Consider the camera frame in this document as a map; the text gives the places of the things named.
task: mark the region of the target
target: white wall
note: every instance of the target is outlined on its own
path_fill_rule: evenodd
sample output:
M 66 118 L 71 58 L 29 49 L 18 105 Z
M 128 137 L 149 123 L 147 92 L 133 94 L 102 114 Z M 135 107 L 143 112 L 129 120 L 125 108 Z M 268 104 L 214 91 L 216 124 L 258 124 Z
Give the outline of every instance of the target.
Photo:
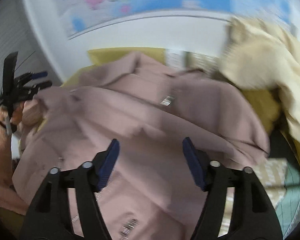
M 230 18 L 228 14 L 208 11 L 174 11 L 174 16 L 169 17 L 158 17 L 160 12 L 144 13 L 143 16 L 156 18 L 121 22 L 68 40 L 53 0 L 23 0 L 23 3 L 39 45 L 62 80 L 91 65 L 89 49 L 154 47 L 219 56 L 227 40 L 226 19 Z

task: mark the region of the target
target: yellow cloth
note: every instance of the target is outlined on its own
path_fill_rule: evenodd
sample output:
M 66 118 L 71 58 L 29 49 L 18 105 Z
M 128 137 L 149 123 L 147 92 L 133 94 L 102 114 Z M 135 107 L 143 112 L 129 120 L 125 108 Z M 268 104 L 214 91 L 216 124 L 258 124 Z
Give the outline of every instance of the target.
M 94 65 L 100 66 L 105 63 L 118 60 L 132 51 L 140 51 L 143 54 L 147 55 L 148 57 L 151 57 L 156 61 L 165 64 L 165 57 L 164 57 L 165 49 L 159 49 L 159 48 L 133 47 L 133 48 L 92 49 L 92 50 L 88 50 L 88 54 L 91 62 Z
M 24 216 L 0 207 L 0 220 L 4 226 L 18 239 Z
M 234 18 L 220 72 L 243 90 L 268 132 L 282 107 L 300 164 L 300 42 L 278 25 Z M 279 103 L 267 92 L 277 87 Z

